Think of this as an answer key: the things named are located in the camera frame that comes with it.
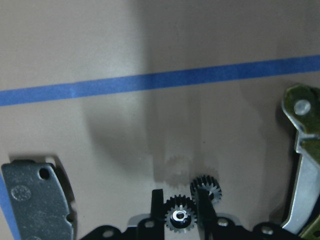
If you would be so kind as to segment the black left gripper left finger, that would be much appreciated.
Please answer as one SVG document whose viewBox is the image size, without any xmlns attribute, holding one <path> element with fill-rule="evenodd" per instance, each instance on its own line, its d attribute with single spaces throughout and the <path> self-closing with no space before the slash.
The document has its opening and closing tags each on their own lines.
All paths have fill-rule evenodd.
<svg viewBox="0 0 320 240">
<path fill-rule="evenodd" d="M 165 222 L 163 189 L 154 189 L 151 194 L 151 218 L 157 222 Z"/>
</svg>

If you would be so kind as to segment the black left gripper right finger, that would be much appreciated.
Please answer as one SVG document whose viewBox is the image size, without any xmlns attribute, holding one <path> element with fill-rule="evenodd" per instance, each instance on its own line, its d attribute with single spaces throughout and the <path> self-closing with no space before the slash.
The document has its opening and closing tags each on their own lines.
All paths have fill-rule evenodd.
<svg viewBox="0 0 320 240">
<path fill-rule="evenodd" d="M 198 188 L 195 193 L 195 202 L 198 229 L 204 240 L 212 240 L 217 215 L 209 198 L 209 192 L 205 189 Z"/>
</svg>

